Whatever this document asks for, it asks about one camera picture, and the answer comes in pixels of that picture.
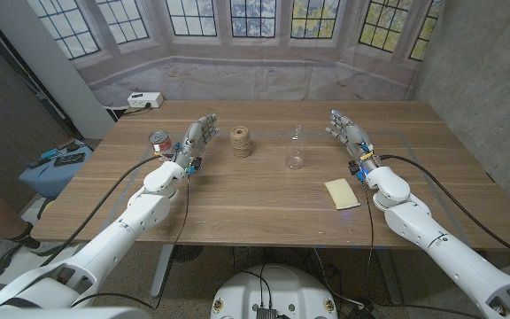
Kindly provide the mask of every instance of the sponge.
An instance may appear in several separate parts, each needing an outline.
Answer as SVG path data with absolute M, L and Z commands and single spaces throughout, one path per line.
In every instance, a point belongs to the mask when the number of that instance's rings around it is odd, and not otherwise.
M 329 195 L 334 200 L 336 209 L 346 209 L 361 205 L 345 178 L 327 182 L 324 185 L 326 185 Z

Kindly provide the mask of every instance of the gray wall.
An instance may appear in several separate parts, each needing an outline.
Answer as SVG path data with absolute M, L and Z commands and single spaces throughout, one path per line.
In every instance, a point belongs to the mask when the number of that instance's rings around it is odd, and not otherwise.
M 510 1 L 446 0 L 426 56 L 413 98 L 432 105 L 510 197 Z

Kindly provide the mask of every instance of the power strip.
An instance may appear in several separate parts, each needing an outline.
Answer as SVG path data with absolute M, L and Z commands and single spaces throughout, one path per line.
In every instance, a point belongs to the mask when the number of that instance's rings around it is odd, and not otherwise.
M 129 107 L 143 108 L 147 103 L 151 103 L 151 107 L 160 107 L 165 99 L 160 92 L 135 92 L 127 98 Z

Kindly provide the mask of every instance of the window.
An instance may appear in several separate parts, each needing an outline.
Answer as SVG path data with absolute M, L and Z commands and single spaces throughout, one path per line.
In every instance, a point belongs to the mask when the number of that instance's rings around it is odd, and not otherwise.
M 331 39 L 339 0 L 295 0 L 291 38 Z
M 233 36 L 274 37 L 276 0 L 230 0 Z
M 28 3 L 69 59 L 99 50 L 74 0 L 28 0 Z
M 118 44 L 149 37 L 135 0 L 97 0 Z
M 429 14 L 424 20 L 421 32 L 418 34 L 416 43 L 414 44 L 413 51 L 411 52 L 411 58 L 422 61 L 424 58 L 424 51 L 429 44 L 430 35 L 436 25 L 438 14 L 440 14 L 440 7 L 442 6 L 442 0 L 434 0 L 430 5 Z
M 174 35 L 216 36 L 212 0 L 166 0 Z
M 361 31 L 360 43 L 393 52 L 412 0 L 372 0 Z

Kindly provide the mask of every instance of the ball of twine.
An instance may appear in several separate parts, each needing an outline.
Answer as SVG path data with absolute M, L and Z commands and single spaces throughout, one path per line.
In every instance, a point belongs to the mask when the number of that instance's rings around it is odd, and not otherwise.
M 239 158 L 251 155 L 253 141 L 249 136 L 249 130 L 246 127 L 236 127 L 229 134 L 231 138 L 231 147 L 234 149 L 234 155 Z

